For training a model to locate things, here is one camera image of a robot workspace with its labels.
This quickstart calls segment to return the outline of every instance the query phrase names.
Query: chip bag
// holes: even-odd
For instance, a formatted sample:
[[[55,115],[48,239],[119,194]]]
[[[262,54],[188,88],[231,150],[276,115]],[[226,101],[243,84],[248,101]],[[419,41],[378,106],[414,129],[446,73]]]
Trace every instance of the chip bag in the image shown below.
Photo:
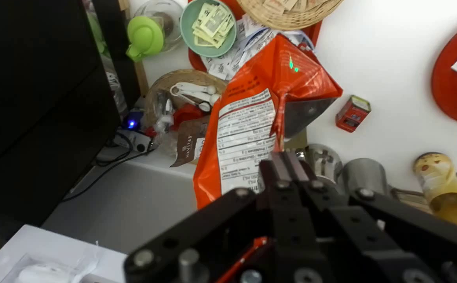
[[[212,109],[193,176],[198,208],[235,187],[259,191],[259,162],[282,147],[286,101],[333,99],[341,93],[311,52],[281,35],[271,40]]]

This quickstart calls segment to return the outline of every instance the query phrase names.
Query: blue light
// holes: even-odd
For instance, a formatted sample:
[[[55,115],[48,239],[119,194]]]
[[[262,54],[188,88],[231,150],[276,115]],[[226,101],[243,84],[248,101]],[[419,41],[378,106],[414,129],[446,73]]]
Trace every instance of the blue light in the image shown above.
[[[133,129],[136,126],[135,121],[129,121],[129,129]]]

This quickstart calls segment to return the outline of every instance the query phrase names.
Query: silver cylinder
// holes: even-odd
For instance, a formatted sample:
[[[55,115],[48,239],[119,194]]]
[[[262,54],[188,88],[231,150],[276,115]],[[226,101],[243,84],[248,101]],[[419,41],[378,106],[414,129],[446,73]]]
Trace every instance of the silver cylinder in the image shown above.
[[[342,167],[341,178],[347,192],[370,189],[389,197],[385,169],[372,159],[350,161]]]
[[[311,143],[301,151],[301,156],[319,181],[336,184],[336,178],[341,172],[341,159],[336,151],[325,145]]]
[[[199,263],[199,253],[187,249],[179,255],[179,282],[180,283],[207,283],[209,271]]]

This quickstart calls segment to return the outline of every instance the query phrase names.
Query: white countertop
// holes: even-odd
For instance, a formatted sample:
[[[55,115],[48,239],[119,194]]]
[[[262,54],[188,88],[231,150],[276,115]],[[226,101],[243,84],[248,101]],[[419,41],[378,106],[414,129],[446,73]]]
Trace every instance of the white countertop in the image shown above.
[[[454,33],[452,0],[344,0],[325,19],[315,51],[344,96],[308,128],[308,140],[331,147],[344,162],[375,159],[400,189],[419,191],[411,173],[419,154],[446,153],[457,165],[457,121],[430,93],[433,63]],[[372,104],[353,134],[334,126],[350,95]]]

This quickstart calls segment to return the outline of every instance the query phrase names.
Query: metal can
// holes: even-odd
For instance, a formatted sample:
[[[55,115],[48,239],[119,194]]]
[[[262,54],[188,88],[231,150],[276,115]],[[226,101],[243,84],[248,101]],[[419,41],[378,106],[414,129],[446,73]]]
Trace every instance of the metal can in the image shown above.
[[[414,161],[414,173],[432,213],[457,225],[457,170],[441,153],[427,153]]]
[[[370,189],[389,197],[385,167],[372,159],[355,159],[342,167],[342,184],[347,192]]]
[[[369,114],[369,101],[358,96],[350,96],[347,104],[336,115],[336,126],[347,132],[353,132]]]
[[[336,151],[325,145],[311,143],[304,148],[303,158],[317,180],[336,186],[342,167]]]

